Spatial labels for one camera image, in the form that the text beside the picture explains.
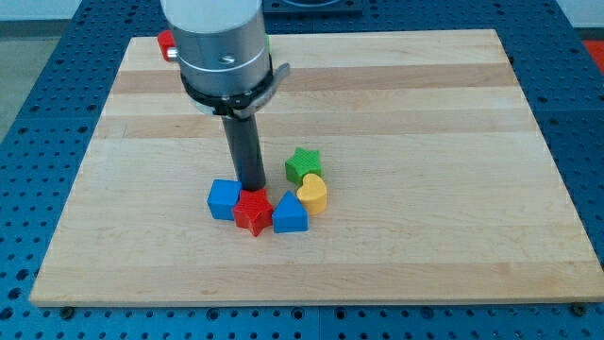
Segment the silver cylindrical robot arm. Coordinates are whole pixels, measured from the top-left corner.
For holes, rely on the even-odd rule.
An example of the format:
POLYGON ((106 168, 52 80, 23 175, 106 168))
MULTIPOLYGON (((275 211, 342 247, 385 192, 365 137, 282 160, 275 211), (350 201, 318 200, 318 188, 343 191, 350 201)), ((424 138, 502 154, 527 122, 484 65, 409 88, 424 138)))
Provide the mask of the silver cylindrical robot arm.
POLYGON ((161 0, 176 45, 168 52, 197 107, 245 120, 290 73, 273 67, 261 0, 161 0))

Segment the green block behind arm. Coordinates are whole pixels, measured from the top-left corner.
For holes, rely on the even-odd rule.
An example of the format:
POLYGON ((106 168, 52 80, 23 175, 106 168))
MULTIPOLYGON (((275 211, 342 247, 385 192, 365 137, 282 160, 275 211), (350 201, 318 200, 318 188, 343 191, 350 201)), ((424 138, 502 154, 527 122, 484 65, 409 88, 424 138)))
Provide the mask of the green block behind arm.
POLYGON ((271 44, 270 44, 270 36, 268 34, 265 35, 265 44, 267 53, 270 55, 271 53, 271 44))

